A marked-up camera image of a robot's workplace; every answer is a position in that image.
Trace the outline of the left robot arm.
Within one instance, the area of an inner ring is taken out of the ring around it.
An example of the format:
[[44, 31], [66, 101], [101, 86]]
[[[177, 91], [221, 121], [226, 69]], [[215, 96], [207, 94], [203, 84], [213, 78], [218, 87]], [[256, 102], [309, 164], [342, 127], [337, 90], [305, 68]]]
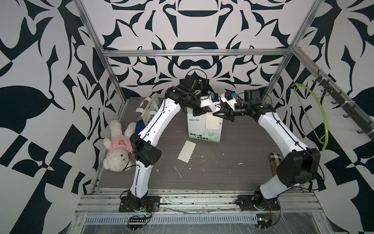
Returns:
[[127, 197], [134, 203], [142, 203], [148, 194], [148, 184], [153, 166], [161, 158], [162, 152], [156, 148], [164, 130], [183, 107], [193, 110], [195, 116], [209, 111], [216, 112], [220, 104], [218, 94], [201, 96], [185, 85], [167, 89], [161, 107], [153, 119], [138, 134], [130, 137], [135, 154], [135, 175]]

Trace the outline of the green white tea bag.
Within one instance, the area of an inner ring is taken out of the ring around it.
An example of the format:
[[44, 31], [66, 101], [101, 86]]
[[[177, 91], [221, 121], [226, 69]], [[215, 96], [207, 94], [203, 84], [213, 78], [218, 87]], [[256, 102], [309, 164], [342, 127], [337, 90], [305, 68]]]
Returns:
[[188, 132], [189, 137], [194, 139], [206, 140], [210, 142], [219, 143], [221, 140], [221, 132], [223, 119], [221, 119], [221, 126], [219, 129], [210, 130], [206, 128], [206, 114], [194, 117], [192, 115], [192, 109], [188, 108]]

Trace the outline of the white paper receipt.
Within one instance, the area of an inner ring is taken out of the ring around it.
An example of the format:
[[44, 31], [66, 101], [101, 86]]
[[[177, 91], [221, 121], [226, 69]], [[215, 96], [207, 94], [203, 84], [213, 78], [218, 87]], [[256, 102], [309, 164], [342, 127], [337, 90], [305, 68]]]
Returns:
[[186, 141], [177, 159], [182, 162], [188, 163], [193, 154], [195, 147], [196, 147], [196, 143], [191, 142], [191, 141]]

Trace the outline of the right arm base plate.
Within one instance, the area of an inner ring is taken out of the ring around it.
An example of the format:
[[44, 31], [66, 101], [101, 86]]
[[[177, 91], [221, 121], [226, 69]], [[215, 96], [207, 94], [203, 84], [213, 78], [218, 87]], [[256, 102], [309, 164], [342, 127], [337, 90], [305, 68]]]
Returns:
[[281, 209], [278, 198], [265, 199], [258, 191], [253, 195], [238, 195], [235, 204], [242, 211], [279, 211]]

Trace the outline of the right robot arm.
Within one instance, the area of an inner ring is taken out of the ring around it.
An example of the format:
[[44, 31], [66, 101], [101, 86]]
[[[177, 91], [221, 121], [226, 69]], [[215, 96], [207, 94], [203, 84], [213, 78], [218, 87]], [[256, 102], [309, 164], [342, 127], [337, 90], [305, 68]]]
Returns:
[[272, 105], [264, 103], [261, 93], [245, 90], [244, 100], [235, 92], [228, 91], [221, 97], [213, 95], [210, 106], [212, 114], [225, 120], [234, 121], [237, 116], [252, 117], [272, 137], [281, 151], [283, 160], [277, 166], [276, 174], [259, 186], [254, 194], [256, 203], [271, 201], [296, 185], [316, 179], [320, 153], [302, 143], [279, 119]]

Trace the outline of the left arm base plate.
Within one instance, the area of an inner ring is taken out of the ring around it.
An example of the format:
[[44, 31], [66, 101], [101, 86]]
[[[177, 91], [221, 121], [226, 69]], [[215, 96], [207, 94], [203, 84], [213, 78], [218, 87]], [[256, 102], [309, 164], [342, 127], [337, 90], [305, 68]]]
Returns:
[[120, 213], [156, 212], [160, 208], [160, 196], [122, 197], [119, 206]]

